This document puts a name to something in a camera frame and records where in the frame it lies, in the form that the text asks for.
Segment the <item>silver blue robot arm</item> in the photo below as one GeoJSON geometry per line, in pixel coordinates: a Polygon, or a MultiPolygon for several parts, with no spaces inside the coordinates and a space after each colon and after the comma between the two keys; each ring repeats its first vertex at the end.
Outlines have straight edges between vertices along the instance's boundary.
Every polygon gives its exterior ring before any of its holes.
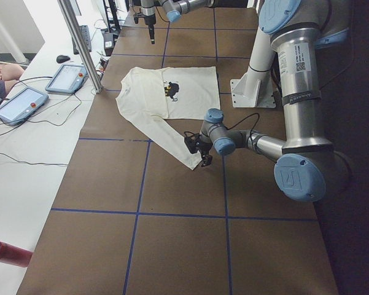
{"type": "Polygon", "coordinates": [[[246,7],[257,8],[260,1],[214,1],[214,0],[140,0],[135,1],[135,5],[140,7],[139,12],[133,15],[135,24],[138,24],[139,19],[144,19],[145,25],[148,27],[151,44],[155,43],[155,24],[157,7],[161,7],[166,14],[167,22],[174,23],[181,16],[193,10],[200,8],[216,8],[216,7],[246,7]]]}
{"type": "Polygon", "coordinates": [[[275,161],[279,189],[299,202],[316,202],[341,192],[352,175],[347,158],[325,137],[316,50],[342,43],[349,31],[350,1],[265,1],[249,69],[241,83],[249,92],[250,77],[262,77],[278,59],[285,141],[255,130],[223,124],[223,112],[207,111],[199,133],[187,137],[191,153],[207,166],[215,149],[229,155],[248,148],[275,161]]]}

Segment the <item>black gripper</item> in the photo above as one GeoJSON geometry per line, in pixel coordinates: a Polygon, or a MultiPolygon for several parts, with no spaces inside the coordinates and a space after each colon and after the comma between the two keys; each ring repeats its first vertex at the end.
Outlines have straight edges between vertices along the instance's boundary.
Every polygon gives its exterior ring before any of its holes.
{"type": "Polygon", "coordinates": [[[155,14],[145,15],[144,21],[145,21],[145,24],[148,26],[150,42],[151,44],[154,44],[155,43],[155,31],[154,31],[155,14]]]}
{"type": "Polygon", "coordinates": [[[201,154],[202,159],[201,167],[207,167],[210,164],[212,164],[213,157],[209,155],[209,151],[212,148],[212,144],[199,141],[197,142],[196,147],[201,154]]]}

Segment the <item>person hand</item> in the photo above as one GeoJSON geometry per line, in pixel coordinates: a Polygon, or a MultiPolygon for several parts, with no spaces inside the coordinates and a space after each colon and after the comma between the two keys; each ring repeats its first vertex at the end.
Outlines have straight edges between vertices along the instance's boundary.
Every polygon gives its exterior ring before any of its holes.
{"type": "Polygon", "coordinates": [[[25,70],[16,64],[0,64],[0,75],[3,81],[19,80],[25,70]]]}

